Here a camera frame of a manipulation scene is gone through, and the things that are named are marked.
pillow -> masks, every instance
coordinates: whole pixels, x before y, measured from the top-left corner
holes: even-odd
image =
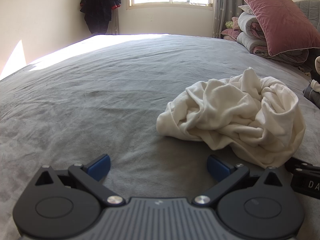
[[[237,39],[237,37],[239,36],[240,32],[239,31],[234,31],[233,29],[226,29],[224,31],[221,32],[221,35],[225,36],[230,36],[233,39]]]
[[[240,5],[238,6],[241,10],[245,11],[248,14],[254,15],[253,11],[251,10],[249,5]]]
[[[233,26],[233,21],[227,21],[226,23],[225,23],[225,25],[226,25],[226,27],[229,29],[229,28],[232,28],[232,26]]]
[[[232,17],[232,21],[233,21],[232,28],[233,28],[234,31],[240,31],[241,32],[241,29],[240,29],[239,24],[238,24],[238,19],[239,19],[239,17]]]
[[[320,33],[292,0],[244,0],[265,34],[270,56],[320,48]]]
[[[232,37],[230,37],[230,36],[223,36],[223,39],[224,40],[227,40],[227,41],[235,41],[235,42],[237,42],[237,40],[235,40],[234,38],[232,38]]]

hanging jacket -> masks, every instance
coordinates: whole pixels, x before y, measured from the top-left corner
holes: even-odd
[[[120,7],[121,0],[81,0],[81,12],[91,33],[106,34],[111,11]]]

yellow green patterned fabric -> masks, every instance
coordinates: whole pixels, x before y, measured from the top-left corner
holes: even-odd
[[[229,29],[229,28],[232,28],[233,26],[233,21],[227,21],[226,22],[226,27]]]

gray curtain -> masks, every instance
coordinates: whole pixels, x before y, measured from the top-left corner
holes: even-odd
[[[118,35],[119,34],[119,13],[118,8],[112,10],[111,21],[109,22],[107,35]]]
[[[225,29],[225,22],[232,17],[239,17],[242,10],[238,7],[245,4],[243,0],[213,0],[213,28],[212,37],[220,38],[220,33]]]

silver screw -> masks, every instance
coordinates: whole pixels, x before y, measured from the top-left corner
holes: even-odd
[[[195,197],[195,202],[197,204],[204,205],[210,202],[210,198],[208,196],[200,195]]]
[[[123,198],[122,197],[120,197],[120,196],[110,196],[110,197],[108,197],[107,198],[107,202],[109,203],[109,204],[120,204],[121,202],[123,201]]]

